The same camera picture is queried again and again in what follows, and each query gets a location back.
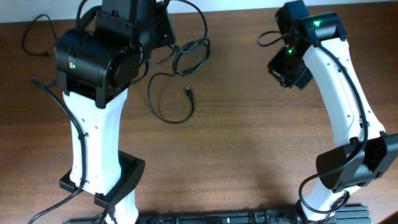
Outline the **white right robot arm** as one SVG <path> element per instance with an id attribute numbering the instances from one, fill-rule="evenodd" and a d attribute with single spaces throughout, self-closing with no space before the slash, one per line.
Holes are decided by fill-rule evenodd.
<path id="1" fill-rule="evenodd" d="M 275 15 L 284 46 L 269 73 L 285 88 L 315 81 L 333 130 L 335 148 L 316 159 L 315 182 L 291 212 L 269 211 L 277 223 L 369 223 L 362 206 L 349 206 L 359 189 L 381 178 L 397 158 L 397 135 L 387 134 L 356 76 L 346 31 L 334 12 L 310 15 L 303 1 L 285 3 Z"/>

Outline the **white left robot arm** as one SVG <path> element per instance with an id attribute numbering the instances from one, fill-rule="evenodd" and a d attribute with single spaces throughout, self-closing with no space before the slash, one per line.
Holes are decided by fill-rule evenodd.
<path id="1" fill-rule="evenodd" d="M 77 14 L 55 44 L 57 83 L 72 126 L 73 165 L 61 188 L 88 192 L 106 223 L 134 223 L 142 159 L 119 150 L 129 87 L 154 49 L 175 42 L 167 1 L 103 1 Z"/>

